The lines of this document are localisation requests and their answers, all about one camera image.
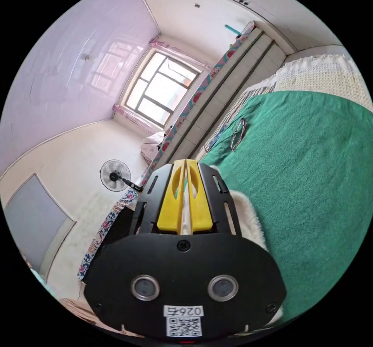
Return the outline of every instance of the teal pipe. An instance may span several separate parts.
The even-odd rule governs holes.
[[[236,29],[230,27],[228,24],[225,24],[224,27],[226,29],[229,29],[230,31],[232,31],[233,33],[235,33],[237,36],[241,34],[241,32],[238,32]]]

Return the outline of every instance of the fan grille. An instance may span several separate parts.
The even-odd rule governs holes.
[[[109,160],[107,161],[100,170],[100,177],[102,184],[111,191],[123,191],[128,185],[122,180],[117,179],[117,176],[123,177],[124,179],[131,179],[131,172],[126,164],[120,160]]]

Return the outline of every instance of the metal ring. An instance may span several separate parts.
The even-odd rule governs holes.
[[[219,296],[219,295],[215,294],[215,292],[214,292],[214,286],[220,280],[229,281],[233,285],[232,291],[226,296]],[[228,300],[231,300],[233,297],[236,296],[236,294],[238,292],[238,282],[232,276],[229,276],[229,275],[226,275],[226,274],[219,275],[219,276],[214,277],[210,281],[209,285],[207,286],[207,292],[209,293],[209,296],[215,301],[228,301]]]
[[[154,294],[152,294],[150,296],[145,296],[145,295],[141,295],[140,293],[138,293],[136,291],[136,284],[140,280],[148,280],[148,281],[150,281],[153,284],[153,286],[154,286]],[[131,282],[131,293],[138,300],[144,300],[144,301],[154,300],[159,295],[159,291],[160,291],[160,288],[159,288],[158,281],[155,278],[153,278],[152,276],[149,276],[149,275],[137,276]]]
[[[234,143],[234,140],[236,138],[236,135],[239,133],[239,130],[240,130],[240,126],[242,124],[242,129],[241,129],[241,135],[240,135],[240,138],[238,139],[237,143],[236,144],[233,144]],[[244,138],[244,134],[245,134],[245,131],[246,131],[246,120],[244,118],[242,118],[240,120],[240,122],[238,123],[237,125],[237,128],[236,130],[234,131],[233,133],[233,136],[232,136],[232,140],[230,142],[230,149],[232,151],[235,151],[237,146],[241,143],[242,139]]]

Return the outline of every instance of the label sticker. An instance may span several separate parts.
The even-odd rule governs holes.
[[[166,335],[178,338],[202,336],[201,317],[203,306],[163,306],[166,317]]]
[[[202,336],[200,317],[166,317],[166,335],[178,338]]]
[[[203,306],[195,305],[193,307],[183,307],[176,305],[163,306],[164,317],[202,317]]]

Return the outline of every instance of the yellow plastic part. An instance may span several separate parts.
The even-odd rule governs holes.
[[[195,231],[206,231],[213,227],[213,221],[210,214],[209,204],[207,202],[205,189],[203,187],[201,175],[199,173],[196,160],[187,159],[186,169],[188,175],[188,191],[190,218],[192,222],[192,234]]]
[[[185,181],[185,159],[174,161],[171,177],[164,195],[162,208],[157,221],[161,231],[181,232]]]

